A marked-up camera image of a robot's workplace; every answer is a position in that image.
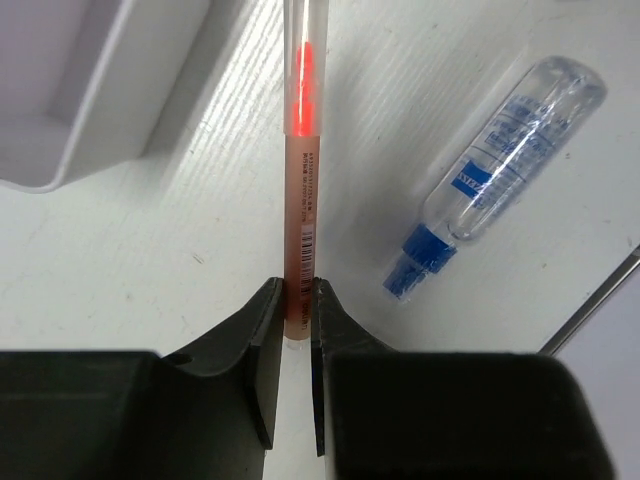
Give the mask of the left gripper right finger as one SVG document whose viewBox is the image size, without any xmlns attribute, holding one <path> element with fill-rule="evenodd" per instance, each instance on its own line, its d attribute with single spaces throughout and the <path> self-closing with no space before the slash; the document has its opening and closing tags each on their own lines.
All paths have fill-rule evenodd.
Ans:
<svg viewBox="0 0 640 480">
<path fill-rule="evenodd" d="M 583 392 L 541 354 L 402 352 L 313 285 L 316 451 L 330 479 L 612 479 Z"/>
</svg>

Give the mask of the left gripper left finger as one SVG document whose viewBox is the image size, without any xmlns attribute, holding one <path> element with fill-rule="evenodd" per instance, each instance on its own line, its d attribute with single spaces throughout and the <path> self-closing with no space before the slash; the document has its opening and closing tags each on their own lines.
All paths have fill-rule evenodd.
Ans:
<svg viewBox="0 0 640 480">
<path fill-rule="evenodd" d="M 5 479 L 259 479 L 274 443 L 283 282 L 175 352 L 5 351 Z"/>
</svg>

